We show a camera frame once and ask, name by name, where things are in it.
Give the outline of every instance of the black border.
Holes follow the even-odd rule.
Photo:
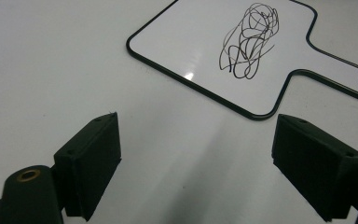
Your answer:
[[[144,56],[138,54],[137,52],[133,51],[133,50],[131,49],[131,46],[130,46],[131,40],[132,40],[136,35],[138,35],[141,31],[143,31],[143,29],[144,29],[146,26],[148,26],[151,22],[153,22],[157,17],[159,17],[162,13],[164,13],[164,12],[165,12],[166,10],[168,10],[171,6],[173,6],[177,1],[178,1],[178,0],[174,0],[174,1],[173,1],[171,4],[169,4],[166,8],[164,8],[161,12],[159,12],[159,14],[158,14],[157,16],[155,16],[152,20],[150,20],[147,24],[145,24],[143,27],[141,27],[141,29],[139,29],[138,31],[136,31],[133,35],[131,35],[131,36],[127,39],[127,43],[126,43],[127,51],[129,52],[129,54],[130,54],[132,57],[138,59],[139,61],[141,61],[141,62],[143,62],[143,63],[146,63],[146,64],[152,66],[153,68],[156,68],[157,70],[159,70],[160,72],[162,72],[162,73],[168,75],[169,77],[172,77],[172,78],[176,79],[177,81],[179,81],[179,82],[181,82],[181,83],[187,85],[188,87],[190,87],[190,88],[192,88],[192,89],[194,89],[194,90],[196,90],[196,91],[198,91],[198,92],[200,92],[200,93],[202,93],[202,94],[204,94],[204,95],[206,95],[206,96],[208,96],[208,97],[214,99],[214,100],[217,101],[218,103],[220,103],[220,104],[222,104],[222,105],[225,105],[225,106],[227,106],[228,108],[234,110],[235,112],[237,112],[237,113],[239,113],[239,114],[245,116],[245,117],[248,118],[248,119],[252,119],[252,120],[264,120],[264,119],[269,119],[270,117],[272,117],[272,116],[277,112],[278,107],[279,107],[279,104],[281,103],[281,100],[282,100],[282,98],[283,98],[283,96],[284,96],[284,93],[285,93],[285,91],[286,91],[286,89],[287,89],[287,86],[289,85],[290,79],[291,79],[293,76],[305,76],[305,77],[312,78],[312,79],[314,79],[314,80],[316,80],[316,81],[319,81],[319,82],[323,83],[324,85],[327,85],[327,86],[329,86],[329,87],[332,87],[332,88],[334,88],[334,89],[336,89],[336,90],[338,90],[338,91],[342,91],[342,92],[344,92],[344,93],[346,93],[346,94],[348,94],[348,95],[350,95],[350,96],[352,96],[352,97],[358,99],[358,91],[354,91],[354,90],[352,90],[352,89],[350,89],[350,88],[348,88],[348,87],[345,87],[345,86],[343,86],[343,85],[341,85],[341,84],[339,84],[339,83],[337,83],[337,82],[335,82],[335,81],[333,81],[333,80],[331,80],[331,79],[329,79],[329,78],[327,78],[327,77],[323,77],[323,76],[321,76],[321,75],[319,75],[319,74],[317,74],[317,73],[314,73],[314,72],[312,72],[312,71],[310,71],[310,70],[297,69],[297,70],[294,70],[294,71],[292,71],[291,73],[288,74],[286,80],[284,81],[284,84],[283,84],[283,87],[282,87],[282,89],[281,89],[281,92],[280,92],[280,94],[279,94],[279,96],[278,96],[278,99],[277,99],[277,101],[276,101],[274,107],[272,108],[272,110],[269,111],[269,112],[268,112],[267,114],[265,114],[265,115],[257,115],[257,114],[253,114],[253,113],[251,113],[251,112],[245,110],[244,108],[242,108],[242,107],[240,107],[240,106],[238,106],[238,105],[235,105],[235,104],[231,103],[230,101],[226,100],[225,98],[223,98],[223,97],[221,97],[221,96],[219,96],[219,95],[217,95],[217,94],[215,94],[215,93],[213,93],[213,92],[211,92],[211,91],[206,90],[205,88],[203,88],[203,87],[201,87],[201,86],[195,84],[194,82],[188,81],[188,80],[185,79],[184,77],[181,77],[181,76],[175,74],[173,71],[171,71],[171,70],[169,70],[169,69],[167,69],[167,68],[165,68],[165,67],[163,67],[163,66],[161,66],[161,65],[159,65],[159,64],[157,64],[157,63],[155,63],[155,62],[153,62],[153,61],[151,61],[151,60],[149,60],[149,59],[147,59],[146,57],[144,57]],[[349,62],[349,61],[346,61],[346,60],[344,60],[344,59],[339,58],[339,57],[336,56],[336,55],[330,54],[330,53],[328,53],[328,52],[326,52],[326,51],[323,51],[323,50],[321,50],[321,49],[316,48],[316,47],[310,42],[310,33],[312,32],[313,26],[315,25],[315,22],[316,22],[316,20],[317,20],[317,18],[318,18],[318,12],[317,12],[313,7],[310,7],[310,6],[308,6],[308,5],[304,4],[304,3],[297,2],[296,0],[290,0],[290,1],[295,2],[295,3],[298,3],[298,4],[300,4],[300,5],[304,6],[304,7],[308,7],[309,9],[311,9],[311,10],[313,11],[314,17],[313,17],[312,23],[310,24],[310,28],[309,28],[309,30],[308,30],[308,32],[307,32],[307,36],[306,36],[307,43],[308,43],[313,49],[315,49],[315,50],[318,51],[318,52],[321,52],[322,54],[325,54],[325,55],[330,56],[330,57],[332,57],[332,58],[334,58],[334,59],[340,60],[340,61],[342,61],[342,62],[344,62],[344,63],[350,64],[350,65],[352,65],[352,66],[358,68],[358,64],[356,64],[356,63],[351,63],[351,62]]]

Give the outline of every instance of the small whiteboard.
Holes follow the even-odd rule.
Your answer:
[[[181,0],[132,35],[127,48],[244,116],[267,119],[293,75],[358,98],[358,65],[310,43],[316,17],[296,1]]]

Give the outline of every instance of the black plastic block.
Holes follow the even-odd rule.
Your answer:
[[[358,151],[303,119],[279,115],[272,158],[324,221],[347,217]]]
[[[67,216],[89,220],[121,160],[117,113],[89,122],[54,160]]]
[[[0,201],[0,224],[62,224],[50,168],[31,166],[11,175]]]

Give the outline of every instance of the whiteboard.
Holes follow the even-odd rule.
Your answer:
[[[278,109],[294,75],[358,98],[358,65],[309,41],[317,12],[287,0],[175,1],[132,35],[132,56],[250,119]]]

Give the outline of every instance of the black marker scribble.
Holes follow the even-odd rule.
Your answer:
[[[278,31],[277,10],[260,3],[252,4],[240,23],[225,37],[220,53],[220,69],[229,68],[229,72],[236,78],[252,79],[257,73],[261,57],[274,47],[265,49],[265,46]],[[222,65],[222,61],[227,59],[228,65]]]

